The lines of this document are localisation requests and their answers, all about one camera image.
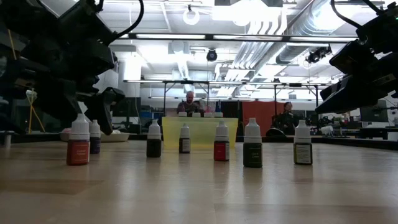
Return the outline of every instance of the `yellow plastic bin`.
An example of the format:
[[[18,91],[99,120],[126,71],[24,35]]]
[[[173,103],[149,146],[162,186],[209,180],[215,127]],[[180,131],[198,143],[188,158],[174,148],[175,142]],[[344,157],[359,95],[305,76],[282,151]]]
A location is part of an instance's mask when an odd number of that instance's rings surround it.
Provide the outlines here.
[[[228,127],[229,146],[235,147],[237,118],[183,118],[163,117],[164,147],[168,150],[178,150],[180,129],[184,123],[189,126],[191,137],[191,149],[212,149],[216,136],[216,127],[220,120],[225,121]]]

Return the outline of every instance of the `bald man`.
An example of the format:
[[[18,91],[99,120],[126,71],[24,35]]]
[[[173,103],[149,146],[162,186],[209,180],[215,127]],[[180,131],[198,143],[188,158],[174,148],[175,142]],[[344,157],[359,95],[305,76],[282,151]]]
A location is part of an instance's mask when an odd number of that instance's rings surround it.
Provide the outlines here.
[[[193,92],[187,92],[187,100],[178,104],[177,113],[187,112],[187,116],[192,116],[192,113],[204,113],[200,106],[193,102]]]

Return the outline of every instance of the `table surface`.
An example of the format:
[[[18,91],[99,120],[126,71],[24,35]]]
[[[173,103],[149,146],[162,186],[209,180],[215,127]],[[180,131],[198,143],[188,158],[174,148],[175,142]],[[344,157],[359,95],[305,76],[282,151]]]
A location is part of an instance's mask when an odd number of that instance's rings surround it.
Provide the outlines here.
[[[398,223],[398,154],[313,145],[313,165],[292,144],[264,144],[264,167],[212,151],[164,151],[145,141],[107,143],[87,166],[65,165],[66,144],[0,149],[0,223]]]

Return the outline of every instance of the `person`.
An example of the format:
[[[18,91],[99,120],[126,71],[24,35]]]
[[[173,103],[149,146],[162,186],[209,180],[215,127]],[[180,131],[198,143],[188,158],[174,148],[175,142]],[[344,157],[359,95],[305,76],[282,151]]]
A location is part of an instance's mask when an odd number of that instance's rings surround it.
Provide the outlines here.
[[[298,118],[292,113],[293,105],[291,102],[284,104],[284,112],[278,115],[277,123],[281,131],[286,135],[294,134],[295,127],[299,125]]]
[[[205,111],[200,108],[200,105],[193,101],[193,92],[187,92],[187,100],[178,104],[177,113],[187,112],[187,116],[192,116],[193,113],[204,113]]]

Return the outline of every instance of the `yellow rope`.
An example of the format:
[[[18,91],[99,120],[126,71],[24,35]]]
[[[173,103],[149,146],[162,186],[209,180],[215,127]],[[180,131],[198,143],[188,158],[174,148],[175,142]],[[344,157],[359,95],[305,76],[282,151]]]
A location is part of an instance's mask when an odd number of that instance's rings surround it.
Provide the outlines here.
[[[12,40],[12,36],[11,36],[11,30],[8,30],[8,36],[10,38],[10,42],[11,42],[11,48],[12,48],[12,54],[14,55],[14,60],[17,60],[17,55],[15,53],[15,47],[14,47],[14,41]],[[45,132],[44,130],[44,126],[42,124],[42,121],[40,120],[39,116],[37,116],[36,110],[33,107],[33,94],[34,94],[34,90],[32,89],[32,99],[30,100],[29,97],[27,97],[27,100],[29,101],[30,104],[30,114],[29,114],[29,134],[32,132],[32,112],[35,114],[35,117],[37,118],[37,120],[39,121],[40,126],[42,127],[43,132]]]

